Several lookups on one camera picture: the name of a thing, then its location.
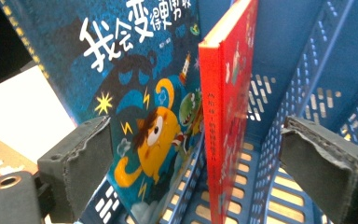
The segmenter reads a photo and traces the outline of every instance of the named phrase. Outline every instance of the red book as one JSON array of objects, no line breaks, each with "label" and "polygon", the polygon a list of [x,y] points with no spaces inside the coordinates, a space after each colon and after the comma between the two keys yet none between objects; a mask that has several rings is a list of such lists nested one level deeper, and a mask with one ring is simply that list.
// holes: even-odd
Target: red book
[{"label": "red book", "polygon": [[199,44],[212,223],[224,223],[246,128],[257,0],[236,1]]}]

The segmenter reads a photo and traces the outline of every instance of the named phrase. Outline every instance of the white surface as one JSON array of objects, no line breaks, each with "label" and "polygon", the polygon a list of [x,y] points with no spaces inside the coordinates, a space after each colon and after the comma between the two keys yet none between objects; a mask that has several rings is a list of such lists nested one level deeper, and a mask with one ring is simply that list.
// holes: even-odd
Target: white surface
[{"label": "white surface", "polygon": [[74,128],[37,66],[0,84],[0,140],[31,161]]}]

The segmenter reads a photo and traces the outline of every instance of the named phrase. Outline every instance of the plastic crate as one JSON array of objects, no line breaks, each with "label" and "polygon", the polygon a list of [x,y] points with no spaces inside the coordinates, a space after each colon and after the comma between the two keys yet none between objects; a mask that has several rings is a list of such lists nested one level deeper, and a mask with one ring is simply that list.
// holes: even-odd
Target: plastic crate
[{"label": "plastic crate", "polygon": [[[203,4],[201,22],[217,21],[203,13]],[[249,100],[247,143],[227,223],[328,222],[279,169],[280,131],[285,117],[296,115],[358,145],[358,0],[259,1]],[[184,179],[193,181],[190,188],[175,196],[186,200],[171,204],[162,223],[210,222],[201,163],[191,171],[199,175]],[[119,217],[115,223],[127,222]]]}]

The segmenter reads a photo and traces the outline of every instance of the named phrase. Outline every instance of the clamp jaw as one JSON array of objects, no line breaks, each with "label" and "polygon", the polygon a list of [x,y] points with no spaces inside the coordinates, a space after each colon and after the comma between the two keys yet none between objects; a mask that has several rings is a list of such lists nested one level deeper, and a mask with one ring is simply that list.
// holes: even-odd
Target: clamp jaw
[{"label": "clamp jaw", "polygon": [[358,223],[358,146],[312,121],[287,117],[280,160],[334,223]]},{"label": "clamp jaw", "polygon": [[79,220],[112,161],[110,119],[79,125],[42,156],[35,175],[17,172],[0,177],[0,223]]}]

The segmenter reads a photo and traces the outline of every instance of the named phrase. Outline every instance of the cartoon character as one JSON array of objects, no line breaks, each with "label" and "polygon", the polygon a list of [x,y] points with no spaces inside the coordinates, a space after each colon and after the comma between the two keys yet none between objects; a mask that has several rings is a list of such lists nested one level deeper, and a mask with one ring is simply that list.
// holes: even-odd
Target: cartoon character
[{"label": "cartoon character", "polygon": [[156,107],[146,119],[137,119],[139,132],[133,137],[133,150],[137,152],[140,166],[131,174],[125,170],[129,158],[120,159],[115,169],[115,179],[121,188],[131,186],[139,175],[144,172],[152,177],[155,184],[159,181],[159,169],[165,161],[172,146],[177,145],[177,139],[182,136],[178,118],[171,111],[174,91],[172,83],[163,78],[156,87],[156,92],[164,88],[169,95],[168,108]]},{"label": "cartoon character", "polygon": [[200,91],[189,93],[180,104],[179,120],[184,127],[190,126],[195,117],[199,114],[201,108],[201,94]]},{"label": "cartoon character", "polygon": [[237,49],[235,50],[234,58],[232,60],[232,84],[235,84],[237,75],[240,72],[240,57],[240,42],[237,42]]},{"label": "cartoon character", "polygon": [[188,151],[188,138],[202,131],[202,102],[201,93],[197,90],[195,93],[189,93],[180,104],[179,120],[183,127],[187,127],[184,134],[183,151]]},{"label": "cartoon character", "polygon": [[130,91],[145,89],[146,84],[154,85],[153,68],[156,67],[157,62],[157,53],[153,50],[150,50],[147,56],[126,54],[121,59],[112,59],[113,69],[94,93],[96,100],[89,105],[88,111],[96,111],[98,112],[97,115],[109,114],[115,116],[123,107],[120,107],[117,111],[113,108],[116,105],[123,104]]}]

